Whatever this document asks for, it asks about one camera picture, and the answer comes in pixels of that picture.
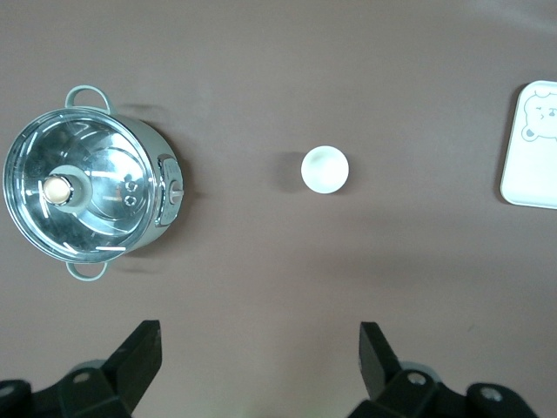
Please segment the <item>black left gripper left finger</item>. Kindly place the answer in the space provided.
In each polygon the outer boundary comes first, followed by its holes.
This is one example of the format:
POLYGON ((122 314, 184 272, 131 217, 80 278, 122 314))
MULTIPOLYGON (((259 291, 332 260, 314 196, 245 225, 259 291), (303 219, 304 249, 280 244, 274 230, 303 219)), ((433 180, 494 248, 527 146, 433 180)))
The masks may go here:
POLYGON ((104 361, 32 395, 34 417, 131 417, 162 365, 161 325, 144 320, 104 361))

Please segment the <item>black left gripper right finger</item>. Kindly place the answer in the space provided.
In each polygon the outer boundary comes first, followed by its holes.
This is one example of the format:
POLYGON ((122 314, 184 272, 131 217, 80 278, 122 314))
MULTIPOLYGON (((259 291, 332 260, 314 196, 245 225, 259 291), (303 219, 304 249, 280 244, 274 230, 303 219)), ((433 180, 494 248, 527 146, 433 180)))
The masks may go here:
POLYGON ((353 417, 465 417, 466 399, 433 374, 404 368, 375 322, 359 328, 359 368, 368 398, 353 417))

